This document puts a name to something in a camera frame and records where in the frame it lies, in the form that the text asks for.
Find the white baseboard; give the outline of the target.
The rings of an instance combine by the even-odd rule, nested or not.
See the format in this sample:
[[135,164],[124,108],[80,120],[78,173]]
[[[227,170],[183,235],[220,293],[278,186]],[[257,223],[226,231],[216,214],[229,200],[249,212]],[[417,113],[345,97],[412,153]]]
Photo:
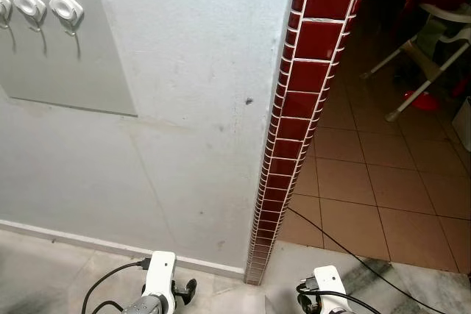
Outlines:
[[[60,241],[61,243],[71,244],[71,246],[91,248],[111,254],[120,254],[121,256],[144,257],[151,256],[151,254],[154,253],[154,250],[151,249],[125,246],[124,244],[114,243],[113,241],[94,239],[51,229],[41,229],[41,227],[5,220],[0,220],[0,229],[38,239]],[[215,276],[225,276],[233,279],[243,279],[245,274],[245,270],[242,268],[219,263],[208,263],[208,261],[196,260],[196,258],[183,257],[179,253],[176,254],[176,264],[186,269],[206,271],[206,273],[215,274]]]

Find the red bowl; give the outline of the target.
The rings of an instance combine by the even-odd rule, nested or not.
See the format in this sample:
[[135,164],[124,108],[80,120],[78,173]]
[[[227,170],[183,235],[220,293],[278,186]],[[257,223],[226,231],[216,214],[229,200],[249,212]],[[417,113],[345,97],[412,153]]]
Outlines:
[[420,111],[438,111],[441,108],[441,103],[430,92],[423,91],[409,106]]

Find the white box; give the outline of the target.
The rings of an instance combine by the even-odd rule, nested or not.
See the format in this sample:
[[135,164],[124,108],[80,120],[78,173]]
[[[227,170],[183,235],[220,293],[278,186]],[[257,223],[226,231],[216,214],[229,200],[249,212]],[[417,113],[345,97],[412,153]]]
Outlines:
[[452,128],[454,128],[461,145],[467,151],[471,151],[471,104],[469,98],[462,102],[460,109],[452,119]]

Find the white high chair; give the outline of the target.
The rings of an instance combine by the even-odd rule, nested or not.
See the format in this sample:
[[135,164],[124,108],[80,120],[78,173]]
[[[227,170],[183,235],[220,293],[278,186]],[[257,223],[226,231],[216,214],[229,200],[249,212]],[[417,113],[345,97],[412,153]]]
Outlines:
[[[361,75],[362,79],[369,78],[401,54],[406,55],[424,75],[426,81],[417,89],[407,92],[403,102],[384,116],[387,122],[396,121],[404,109],[425,95],[428,86],[431,86],[470,48],[471,0],[405,0],[403,8],[397,14],[394,28],[400,28],[403,22],[409,21],[417,10],[426,14],[422,27],[407,41],[397,46],[387,58]],[[443,64],[437,64],[434,61],[435,45],[455,42],[461,43],[460,48]]]

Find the red tiled wall edge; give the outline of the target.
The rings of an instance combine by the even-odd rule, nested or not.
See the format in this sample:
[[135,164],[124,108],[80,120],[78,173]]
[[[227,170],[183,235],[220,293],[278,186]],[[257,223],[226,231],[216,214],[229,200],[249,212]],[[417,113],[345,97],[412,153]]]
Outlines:
[[291,0],[244,281],[258,286],[362,0]]

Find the grey wall panel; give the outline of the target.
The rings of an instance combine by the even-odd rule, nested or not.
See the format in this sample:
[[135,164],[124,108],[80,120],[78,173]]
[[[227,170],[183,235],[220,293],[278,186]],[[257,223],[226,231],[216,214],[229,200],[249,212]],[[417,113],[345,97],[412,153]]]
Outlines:
[[77,36],[41,1],[40,32],[14,5],[9,28],[0,29],[0,89],[14,99],[137,115],[103,0],[77,0],[85,11]]

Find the white wall hook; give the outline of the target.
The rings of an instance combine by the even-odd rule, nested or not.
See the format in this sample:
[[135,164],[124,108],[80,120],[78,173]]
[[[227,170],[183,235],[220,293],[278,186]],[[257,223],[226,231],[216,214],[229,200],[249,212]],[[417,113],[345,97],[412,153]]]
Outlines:
[[77,36],[85,12],[77,0],[50,0],[49,9],[58,17],[67,35]]
[[31,29],[41,31],[47,6],[41,0],[13,0],[13,5],[28,21]]
[[13,3],[10,0],[0,0],[0,29],[9,28],[10,17],[13,14]]

